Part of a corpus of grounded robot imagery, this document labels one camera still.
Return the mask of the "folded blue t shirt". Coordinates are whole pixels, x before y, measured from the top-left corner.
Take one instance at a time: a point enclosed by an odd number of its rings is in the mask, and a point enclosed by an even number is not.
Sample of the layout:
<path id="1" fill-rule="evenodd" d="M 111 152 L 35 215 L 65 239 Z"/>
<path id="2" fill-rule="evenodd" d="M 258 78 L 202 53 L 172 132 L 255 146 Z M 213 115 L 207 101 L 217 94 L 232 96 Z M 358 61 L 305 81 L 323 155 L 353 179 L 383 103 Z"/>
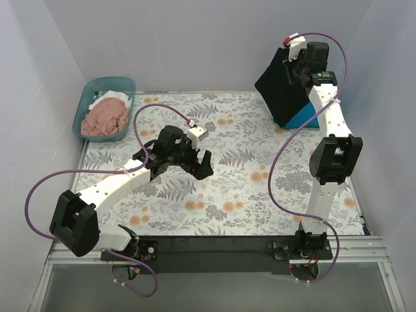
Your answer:
<path id="1" fill-rule="evenodd" d="M 284 126 L 284 129 L 296 129 L 304 124 L 310 117 L 316 113 L 315 108 L 311 102 L 309 102 L 304 108 L 302 108 L 295 116 L 293 116 Z"/>

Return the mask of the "pink t shirt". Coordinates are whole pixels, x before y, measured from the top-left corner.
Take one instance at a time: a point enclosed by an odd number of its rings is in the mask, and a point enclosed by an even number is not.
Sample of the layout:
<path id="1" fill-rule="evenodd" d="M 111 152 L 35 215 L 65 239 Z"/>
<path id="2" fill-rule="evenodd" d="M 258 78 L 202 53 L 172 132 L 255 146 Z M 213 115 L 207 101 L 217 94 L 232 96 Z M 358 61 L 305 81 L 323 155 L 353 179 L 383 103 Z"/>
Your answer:
<path id="1" fill-rule="evenodd" d="M 129 119 L 130 108 L 115 97 L 102 99 L 85 116 L 81 123 L 81 134 L 109 136 L 123 131 Z"/>

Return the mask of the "teal plastic laundry bin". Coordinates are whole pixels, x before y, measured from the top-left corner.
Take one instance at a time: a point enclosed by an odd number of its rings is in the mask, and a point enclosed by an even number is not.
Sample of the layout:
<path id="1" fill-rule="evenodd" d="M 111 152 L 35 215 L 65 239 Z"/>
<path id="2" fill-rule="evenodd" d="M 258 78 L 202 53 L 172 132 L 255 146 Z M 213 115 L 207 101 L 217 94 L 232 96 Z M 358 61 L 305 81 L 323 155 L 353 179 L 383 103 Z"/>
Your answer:
<path id="1" fill-rule="evenodd" d="M 126 127 L 124 128 L 123 131 L 115 135 L 109 135 L 109 136 L 82 135 L 81 123 L 85 119 L 85 116 L 90 112 L 90 110 L 88 110 L 89 105 L 92 104 L 98 96 L 105 94 L 109 90 L 113 90 L 116 92 L 123 92 L 127 94 L 130 99 L 132 99 L 131 106 L 130 106 L 129 119 L 128 119 Z M 136 91 L 135 82 L 132 79 L 127 78 L 127 77 L 102 77 L 102 78 L 94 79 L 90 81 L 89 83 L 87 83 L 87 85 L 84 87 L 83 93 L 81 94 L 78 108 L 75 113 L 75 118 L 73 121 L 74 134 L 79 138 L 87 139 L 91 142 L 114 142 L 114 141 L 123 139 L 127 134 L 127 126 L 130 124 L 130 121 L 133 115 L 135 91 Z"/>

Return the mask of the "aluminium frame rail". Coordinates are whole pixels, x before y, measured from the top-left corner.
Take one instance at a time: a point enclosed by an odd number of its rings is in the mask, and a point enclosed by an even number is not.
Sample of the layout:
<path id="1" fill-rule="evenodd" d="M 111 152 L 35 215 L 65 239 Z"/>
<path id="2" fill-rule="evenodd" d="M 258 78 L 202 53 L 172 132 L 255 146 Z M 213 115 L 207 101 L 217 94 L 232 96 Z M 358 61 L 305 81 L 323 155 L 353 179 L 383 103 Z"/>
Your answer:
<path id="1" fill-rule="evenodd" d="M 391 258 L 382 237 L 340 236 L 337 263 L 390 263 Z M 47 264 L 98 264 L 101 250 L 92 250 L 82 257 L 75 256 L 61 243 L 53 243 L 46 258 Z"/>

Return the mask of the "white t shirt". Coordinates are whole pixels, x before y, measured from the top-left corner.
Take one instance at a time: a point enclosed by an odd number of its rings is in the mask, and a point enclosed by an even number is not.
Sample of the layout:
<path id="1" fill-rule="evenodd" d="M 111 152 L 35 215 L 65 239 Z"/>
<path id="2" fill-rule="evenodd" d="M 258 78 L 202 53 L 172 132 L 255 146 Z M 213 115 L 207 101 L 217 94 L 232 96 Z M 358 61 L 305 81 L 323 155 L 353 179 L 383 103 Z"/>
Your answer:
<path id="1" fill-rule="evenodd" d="M 122 100 L 125 103 L 125 107 L 129 108 L 131 106 L 132 99 L 123 92 L 116 92 L 113 90 L 107 91 L 105 94 L 98 96 L 92 104 L 89 105 L 88 110 L 92 110 L 100 101 L 107 98 L 116 98 Z"/>

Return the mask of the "floral patterned table mat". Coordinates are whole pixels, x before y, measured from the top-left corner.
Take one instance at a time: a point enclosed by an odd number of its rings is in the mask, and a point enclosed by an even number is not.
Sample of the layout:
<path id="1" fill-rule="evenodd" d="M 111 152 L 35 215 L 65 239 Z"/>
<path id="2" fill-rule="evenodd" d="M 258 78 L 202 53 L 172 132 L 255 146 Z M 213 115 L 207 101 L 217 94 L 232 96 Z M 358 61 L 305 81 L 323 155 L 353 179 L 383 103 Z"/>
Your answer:
<path id="1" fill-rule="evenodd" d="M 214 174 L 198 181 L 171 167 L 115 204 L 102 224 L 140 235 L 292 235 L 298 229 L 312 191 L 317 129 L 295 135 L 279 128 L 256 93 L 139 94 L 133 112 L 138 118 L 124 139 L 87 146 L 77 190 L 119 169 L 164 126 L 185 129 L 185 118 L 208 130 L 201 148 L 211 151 Z"/>

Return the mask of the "black t shirt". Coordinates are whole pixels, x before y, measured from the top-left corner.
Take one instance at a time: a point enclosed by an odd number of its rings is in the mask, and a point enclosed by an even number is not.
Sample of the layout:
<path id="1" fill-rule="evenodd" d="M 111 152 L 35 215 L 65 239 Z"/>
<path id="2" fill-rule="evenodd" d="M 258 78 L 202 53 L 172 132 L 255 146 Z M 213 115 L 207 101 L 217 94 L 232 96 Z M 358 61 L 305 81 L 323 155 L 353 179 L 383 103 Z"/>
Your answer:
<path id="1" fill-rule="evenodd" d="M 278 48 L 271 63 L 254 84 L 274 122 L 281 128 L 309 103 L 302 86 L 289 84 L 283 64 L 286 57 L 286 50 Z"/>

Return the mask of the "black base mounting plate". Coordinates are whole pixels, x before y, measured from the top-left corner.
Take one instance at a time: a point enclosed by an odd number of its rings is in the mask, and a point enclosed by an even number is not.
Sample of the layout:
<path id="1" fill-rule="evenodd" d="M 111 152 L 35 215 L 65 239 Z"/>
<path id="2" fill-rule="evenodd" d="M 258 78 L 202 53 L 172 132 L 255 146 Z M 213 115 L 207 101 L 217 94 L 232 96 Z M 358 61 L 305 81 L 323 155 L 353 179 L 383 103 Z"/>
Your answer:
<path id="1" fill-rule="evenodd" d="M 330 260 L 328 240 L 284 236 L 142 236 L 122 255 L 144 260 L 158 274 L 271 272 L 289 275 L 290 260 Z"/>

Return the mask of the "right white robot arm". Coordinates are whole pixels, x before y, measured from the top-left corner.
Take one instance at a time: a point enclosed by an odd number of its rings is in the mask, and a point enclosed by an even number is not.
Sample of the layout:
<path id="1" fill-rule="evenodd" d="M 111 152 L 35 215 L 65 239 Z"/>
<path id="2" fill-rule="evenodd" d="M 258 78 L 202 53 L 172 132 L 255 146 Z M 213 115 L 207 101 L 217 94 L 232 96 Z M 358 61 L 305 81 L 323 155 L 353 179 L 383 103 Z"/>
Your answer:
<path id="1" fill-rule="evenodd" d="M 345 179 L 351 176 L 363 147 L 346 125 L 337 99 L 337 79 L 328 71 L 329 46 L 324 42 L 306 42 L 302 36 L 287 38 L 284 60 L 290 84 L 305 89 L 318 113 L 322 139 L 309 160 L 313 177 L 306 216 L 294 237 L 281 248 L 284 256 L 296 253 L 301 258 L 318 255 L 327 249 L 327 225 L 334 197 Z"/>

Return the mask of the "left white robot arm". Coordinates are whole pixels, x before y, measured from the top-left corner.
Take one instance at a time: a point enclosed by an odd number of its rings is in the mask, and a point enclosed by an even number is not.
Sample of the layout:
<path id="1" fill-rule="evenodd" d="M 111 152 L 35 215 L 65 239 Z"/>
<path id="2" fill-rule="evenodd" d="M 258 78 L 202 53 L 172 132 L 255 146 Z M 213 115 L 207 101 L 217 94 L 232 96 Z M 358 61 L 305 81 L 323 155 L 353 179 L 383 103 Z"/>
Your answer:
<path id="1" fill-rule="evenodd" d="M 205 151 L 203 158 L 198 158 L 200 143 L 208 134 L 197 125 L 187 131 L 165 126 L 157 139 L 144 144 L 125 163 L 120 174 L 112 174 L 78 193 L 63 192 L 51 219 L 50 233 L 77 257 L 94 249 L 110 249 L 122 259 L 133 259 L 139 253 L 139 236 L 127 226 L 108 226 L 99 221 L 126 195 L 171 166 L 182 168 L 197 180 L 211 176 L 211 152 Z"/>

